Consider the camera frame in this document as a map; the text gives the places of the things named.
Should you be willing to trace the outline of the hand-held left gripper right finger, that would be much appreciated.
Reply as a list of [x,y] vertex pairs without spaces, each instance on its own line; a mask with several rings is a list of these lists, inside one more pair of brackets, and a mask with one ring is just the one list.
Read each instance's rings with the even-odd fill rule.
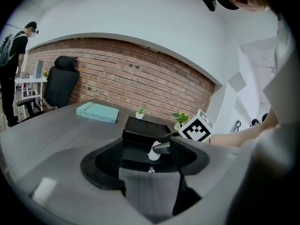
[[170,156],[180,173],[178,193],[172,211],[172,214],[176,216],[202,199],[194,189],[187,185],[185,177],[200,173],[210,163],[210,157],[207,152],[177,137],[172,137],[170,140]]

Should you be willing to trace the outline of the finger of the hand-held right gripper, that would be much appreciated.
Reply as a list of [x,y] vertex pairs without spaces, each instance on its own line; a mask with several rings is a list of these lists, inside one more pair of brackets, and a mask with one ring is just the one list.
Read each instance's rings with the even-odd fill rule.
[[152,150],[157,154],[170,154],[170,143],[162,143],[158,145],[154,145]]
[[177,137],[177,136],[180,136],[179,132],[176,131],[176,132],[172,132],[172,133],[169,133],[169,134],[166,134],[164,136],[162,136],[161,138],[159,138],[159,142],[169,142],[170,141],[170,138],[171,137]]

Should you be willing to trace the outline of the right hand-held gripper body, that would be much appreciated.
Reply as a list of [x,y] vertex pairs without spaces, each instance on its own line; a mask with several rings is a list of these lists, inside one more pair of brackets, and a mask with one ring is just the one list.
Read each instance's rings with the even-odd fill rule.
[[173,113],[175,118],[174,129],[183,138],[199,142],[208,141],[214,133],[214,123],[207,114],[199,109],[193,115],[188,116],[185,112]]

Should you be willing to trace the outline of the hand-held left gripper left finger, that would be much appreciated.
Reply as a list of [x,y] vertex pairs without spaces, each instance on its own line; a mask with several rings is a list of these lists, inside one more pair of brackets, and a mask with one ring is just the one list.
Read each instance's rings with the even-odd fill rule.
[[83,176],[100,189],[125,189],[119,179],[123,160],[123,139],[118,138],[87,154],[80,163]]

